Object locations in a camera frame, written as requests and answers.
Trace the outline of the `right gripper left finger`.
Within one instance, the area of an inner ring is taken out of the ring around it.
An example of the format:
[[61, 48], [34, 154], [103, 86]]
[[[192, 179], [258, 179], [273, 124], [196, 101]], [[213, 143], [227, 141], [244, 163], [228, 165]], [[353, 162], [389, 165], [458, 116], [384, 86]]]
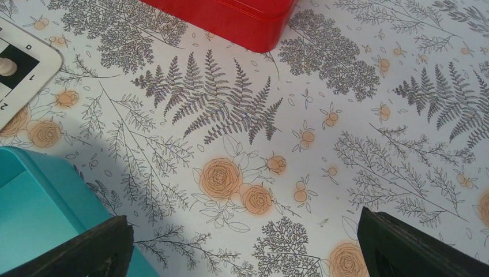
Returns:
[[113, 216], [1, 276], [127, 276], [134, 230], [126, 216]]

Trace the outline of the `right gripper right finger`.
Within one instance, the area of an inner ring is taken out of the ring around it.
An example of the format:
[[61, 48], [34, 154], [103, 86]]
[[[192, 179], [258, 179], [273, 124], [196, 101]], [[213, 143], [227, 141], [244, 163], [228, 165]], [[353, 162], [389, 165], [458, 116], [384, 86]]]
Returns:
[[488, 276], [488, 264], [386, 212], [363, 207], [357, 236], [370, 276]]

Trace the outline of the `teal tray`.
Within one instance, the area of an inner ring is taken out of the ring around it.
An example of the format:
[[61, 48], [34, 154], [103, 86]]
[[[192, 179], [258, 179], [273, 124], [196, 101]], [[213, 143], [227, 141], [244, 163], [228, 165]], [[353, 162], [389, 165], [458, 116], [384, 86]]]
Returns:
[[[113, 217], [64, 159], [1, 148], [1, 274]], [[134, 246], [127, 276], [156, 276]]]

